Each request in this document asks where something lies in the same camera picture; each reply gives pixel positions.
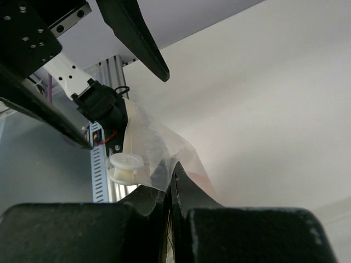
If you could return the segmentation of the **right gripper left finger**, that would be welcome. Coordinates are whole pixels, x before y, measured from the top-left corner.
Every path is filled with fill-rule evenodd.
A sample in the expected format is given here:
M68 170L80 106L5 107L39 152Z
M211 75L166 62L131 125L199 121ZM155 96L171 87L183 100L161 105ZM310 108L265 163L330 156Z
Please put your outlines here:
M167 195L116 203L18 204L1 215L1 262L164 262Z

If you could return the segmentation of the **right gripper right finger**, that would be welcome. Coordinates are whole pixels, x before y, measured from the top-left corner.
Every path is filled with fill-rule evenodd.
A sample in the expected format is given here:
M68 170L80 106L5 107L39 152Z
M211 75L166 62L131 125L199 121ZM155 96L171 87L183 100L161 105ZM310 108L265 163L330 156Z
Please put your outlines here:
M325 230L303 208L224 207L177 164L171 181L175 262L336 262Z

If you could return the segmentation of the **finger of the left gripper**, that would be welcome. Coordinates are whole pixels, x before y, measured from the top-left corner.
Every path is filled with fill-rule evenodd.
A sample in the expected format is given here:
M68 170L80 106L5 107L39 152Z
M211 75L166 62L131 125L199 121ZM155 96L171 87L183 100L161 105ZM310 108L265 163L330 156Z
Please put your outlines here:
M80 148L92 149L81 130L55 108L31 81L21 78L4 65L1 66L1 101L11 109L47 123Z
M169 68L162 57L142 16L137 1L97 1L104 22L114 35L156 77L166 82L170 78Z

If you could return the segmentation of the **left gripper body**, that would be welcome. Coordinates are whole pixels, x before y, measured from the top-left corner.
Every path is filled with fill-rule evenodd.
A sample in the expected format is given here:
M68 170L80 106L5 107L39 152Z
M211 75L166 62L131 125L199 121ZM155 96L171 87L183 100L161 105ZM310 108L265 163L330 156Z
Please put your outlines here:
M1 65L27 78L61 52L58 37L91 11L87 1L1 1Z

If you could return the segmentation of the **clear zip top bag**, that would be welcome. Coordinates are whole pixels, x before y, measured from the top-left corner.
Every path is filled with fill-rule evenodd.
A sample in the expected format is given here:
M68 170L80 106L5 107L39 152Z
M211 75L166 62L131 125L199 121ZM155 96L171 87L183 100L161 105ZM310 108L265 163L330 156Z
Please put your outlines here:
M124 104L127 125L121 134L121 152L111 154L106 161L110 181L165 192L180 163L186 177L216 200L214 187L194 146L135 102L124 99Z

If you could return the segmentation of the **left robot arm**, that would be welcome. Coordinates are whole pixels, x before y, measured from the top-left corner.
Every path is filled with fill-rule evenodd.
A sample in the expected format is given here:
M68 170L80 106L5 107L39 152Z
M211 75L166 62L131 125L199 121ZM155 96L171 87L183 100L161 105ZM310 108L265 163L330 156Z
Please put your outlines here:
M144 21L137 1L98 1L104 22L161 81L169 69ZM122 96L100 84L67 58L58 37L89 14L86 1L1 1L1 102L47 123L81 148L90 143L30 81L44 68L63 88L78 111L104 130L127 123Z

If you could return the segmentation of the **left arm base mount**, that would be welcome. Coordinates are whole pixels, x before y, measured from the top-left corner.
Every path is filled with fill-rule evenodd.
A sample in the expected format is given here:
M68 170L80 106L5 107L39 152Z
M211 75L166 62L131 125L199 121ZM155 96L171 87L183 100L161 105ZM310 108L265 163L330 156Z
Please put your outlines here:
M104 146L106 155L122 152L126 124L113 131L105 131L98 123L90 125L90 142L93 147Z

